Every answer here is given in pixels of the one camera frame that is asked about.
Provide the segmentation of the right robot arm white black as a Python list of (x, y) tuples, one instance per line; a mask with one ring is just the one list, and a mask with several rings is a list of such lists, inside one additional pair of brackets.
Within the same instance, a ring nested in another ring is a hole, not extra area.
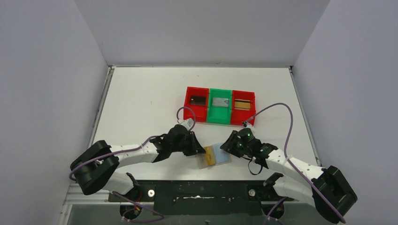
[(358, 200), (337, 167), (324, 168), (288, 157), (282, 149), (255, 138), (249, 128), (232, 131), (220, 148), (238, 158), (246, 155), (254, 163), (274, 171), (264, 184), (268, 199), (281, 196), (306, 203), (333, 224), (342, 222)]

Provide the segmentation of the gold striped card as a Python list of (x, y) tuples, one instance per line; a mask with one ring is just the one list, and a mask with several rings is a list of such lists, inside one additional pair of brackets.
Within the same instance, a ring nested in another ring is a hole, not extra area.
[(212, 146), (204, 147), (205, 153), (205, 166), (214, 166), (216, 165), (216, 157), (214, 153), (214, 148)]

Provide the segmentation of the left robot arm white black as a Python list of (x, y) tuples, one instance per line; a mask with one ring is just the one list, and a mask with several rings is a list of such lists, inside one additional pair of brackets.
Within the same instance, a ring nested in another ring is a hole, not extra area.
[(150, 136), (142, 144), (111, 145), (99, 140), (72, 162), (69, 178), (77, 182), (84, 195), (108, 190), (133, 200), (138, 196), (139, 187), (130, 173), (122, 173), (118, 169), (160, 162), (174, 152), (190, 157), (205, 154), (206, 150), (193, 131), (177, 124), (166, 134)]

